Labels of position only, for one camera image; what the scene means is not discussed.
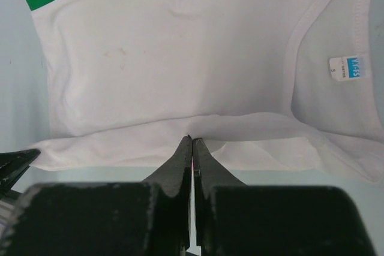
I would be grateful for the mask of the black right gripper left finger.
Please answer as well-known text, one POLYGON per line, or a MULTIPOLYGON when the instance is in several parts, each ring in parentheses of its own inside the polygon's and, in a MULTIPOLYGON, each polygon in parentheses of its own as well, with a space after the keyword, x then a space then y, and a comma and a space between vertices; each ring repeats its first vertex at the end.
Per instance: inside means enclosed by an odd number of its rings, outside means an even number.
POLYGON ((184 255, 192 140, 141 182, 39 183, 16 202, 2 255, 184 255))

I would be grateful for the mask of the white t shirt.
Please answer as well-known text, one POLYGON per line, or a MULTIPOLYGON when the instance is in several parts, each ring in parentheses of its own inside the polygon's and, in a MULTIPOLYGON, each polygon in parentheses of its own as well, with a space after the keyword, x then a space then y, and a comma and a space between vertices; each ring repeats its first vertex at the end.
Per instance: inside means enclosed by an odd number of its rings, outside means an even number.
POLYGON ((159 166, 183 137, 227 168, 377 182, 370 0, 54 0, 32 11, 51 139, 34 166, 159 166))

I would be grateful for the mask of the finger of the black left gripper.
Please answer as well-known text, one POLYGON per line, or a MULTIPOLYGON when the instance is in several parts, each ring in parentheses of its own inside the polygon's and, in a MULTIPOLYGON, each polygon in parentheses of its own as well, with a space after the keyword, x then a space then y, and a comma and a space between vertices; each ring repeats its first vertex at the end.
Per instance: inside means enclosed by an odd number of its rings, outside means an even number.
POLYGON ((13 187, 40 153, 38 149, 1 153, 1 193, 13 187))

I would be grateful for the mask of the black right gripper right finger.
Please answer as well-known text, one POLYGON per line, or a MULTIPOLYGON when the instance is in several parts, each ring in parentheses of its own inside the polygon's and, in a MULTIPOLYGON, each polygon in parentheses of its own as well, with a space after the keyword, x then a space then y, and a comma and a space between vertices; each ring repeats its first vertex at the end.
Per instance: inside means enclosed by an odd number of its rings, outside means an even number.
POLYGON ((193 140, 203 255, 374 255, 356 205, 334 186, 250 186, 193 140))

